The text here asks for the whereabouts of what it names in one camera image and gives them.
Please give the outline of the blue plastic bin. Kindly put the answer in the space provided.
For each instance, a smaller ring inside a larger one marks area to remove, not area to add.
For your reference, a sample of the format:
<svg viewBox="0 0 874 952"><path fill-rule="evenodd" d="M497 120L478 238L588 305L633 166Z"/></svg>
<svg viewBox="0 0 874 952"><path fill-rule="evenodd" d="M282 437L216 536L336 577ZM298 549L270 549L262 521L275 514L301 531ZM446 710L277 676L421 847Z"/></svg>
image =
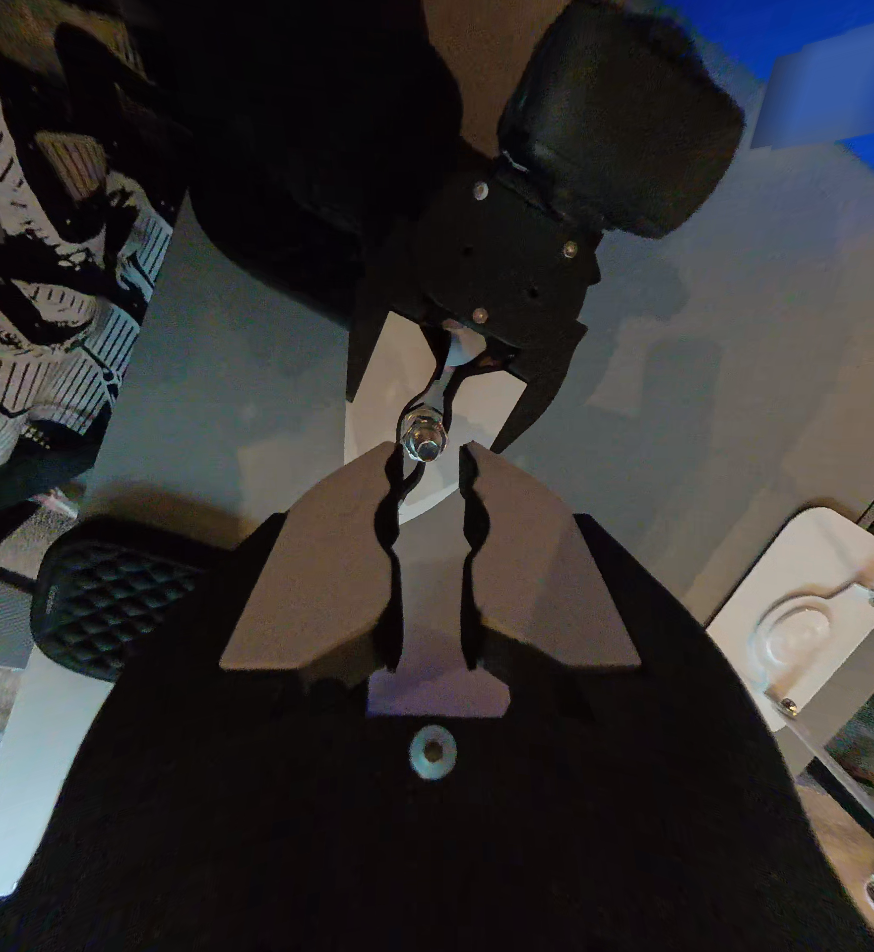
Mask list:
<svg viewBox="0 0 874 952"><path fill-rule="evenodd" d="M874 1L676 1L665 6L762 81L777 57L874 24ZM874 172L874 132L839 144Z"/></svg>

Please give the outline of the silver bolt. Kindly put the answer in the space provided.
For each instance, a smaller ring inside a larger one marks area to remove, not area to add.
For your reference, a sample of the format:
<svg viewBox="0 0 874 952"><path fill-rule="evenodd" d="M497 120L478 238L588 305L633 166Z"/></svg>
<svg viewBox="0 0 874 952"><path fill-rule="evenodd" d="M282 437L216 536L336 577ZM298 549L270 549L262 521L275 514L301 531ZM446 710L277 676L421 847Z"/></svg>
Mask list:
<svg viewBox="0 0 874 952"><path fill-rule="evenodd" d="M443 421L426 414L408 416L403 421L400 443L412 461L424 464L436 461L447 444Z"/></svg>

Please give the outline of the wooden board document stand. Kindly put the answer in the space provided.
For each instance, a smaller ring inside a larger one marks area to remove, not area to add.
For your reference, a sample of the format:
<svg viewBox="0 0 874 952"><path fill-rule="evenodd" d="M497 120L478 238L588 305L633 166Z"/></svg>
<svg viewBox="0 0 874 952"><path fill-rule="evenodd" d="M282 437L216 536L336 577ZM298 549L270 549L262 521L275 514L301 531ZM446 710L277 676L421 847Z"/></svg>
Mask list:
<svg viewBox="0 0 874 952"><path fill-rule="evenodd" d="M827 507L798 513L706 630L874 927L874 531Z"/></svg>

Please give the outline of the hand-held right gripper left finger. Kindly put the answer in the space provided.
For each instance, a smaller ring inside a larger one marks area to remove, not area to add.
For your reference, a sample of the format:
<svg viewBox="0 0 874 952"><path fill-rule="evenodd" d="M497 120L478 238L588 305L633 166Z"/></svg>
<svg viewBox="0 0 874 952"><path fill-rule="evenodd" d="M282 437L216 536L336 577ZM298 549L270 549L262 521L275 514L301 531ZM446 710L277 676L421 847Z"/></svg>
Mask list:
<svg viewBox="0 0 874 952"><path fill-rule="evenodd" d="M393 550L404 452L383 442L290 507L220 658L225 671L395 670L402 655Z"/></svg>

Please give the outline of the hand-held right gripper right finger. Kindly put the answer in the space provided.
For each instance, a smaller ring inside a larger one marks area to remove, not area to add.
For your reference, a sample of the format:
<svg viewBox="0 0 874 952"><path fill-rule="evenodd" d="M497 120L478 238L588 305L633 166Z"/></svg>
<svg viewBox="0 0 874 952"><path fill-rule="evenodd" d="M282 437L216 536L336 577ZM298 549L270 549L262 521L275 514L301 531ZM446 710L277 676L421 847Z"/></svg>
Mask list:
<svg viewBox="0 0 874 952"><path fill-rule="evenodd" d="M526 649L568 670L641 659L567 504L477 442L459 451L464 500L460 634L469 667Z"/></svg>

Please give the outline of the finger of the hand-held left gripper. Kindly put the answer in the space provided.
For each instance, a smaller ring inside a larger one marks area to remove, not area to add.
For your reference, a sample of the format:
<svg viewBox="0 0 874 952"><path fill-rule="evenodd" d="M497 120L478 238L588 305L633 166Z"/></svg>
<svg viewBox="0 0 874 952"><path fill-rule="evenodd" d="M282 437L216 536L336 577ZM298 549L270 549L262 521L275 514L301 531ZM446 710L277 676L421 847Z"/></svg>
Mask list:
<svg viewBox="0 0 874 952"><path fill-rule="evenodd" d="M491 449L525 391L525 384L505 370L467 376L455 394L450 380L455 367L443 372L443 406L450 408L447 450L457 450L470 442Z"/></svg>
<svg viewBox="0 0 874 952"><path fill-rule="evenodd" d="M407 405L431 384L436 360L420 326L390 312L354 398L345 402L344 463L383 442L398 443ZM401 525L439 505L458 486L461 433L449 432L442 454L425 465L398 509Z"/></svg>

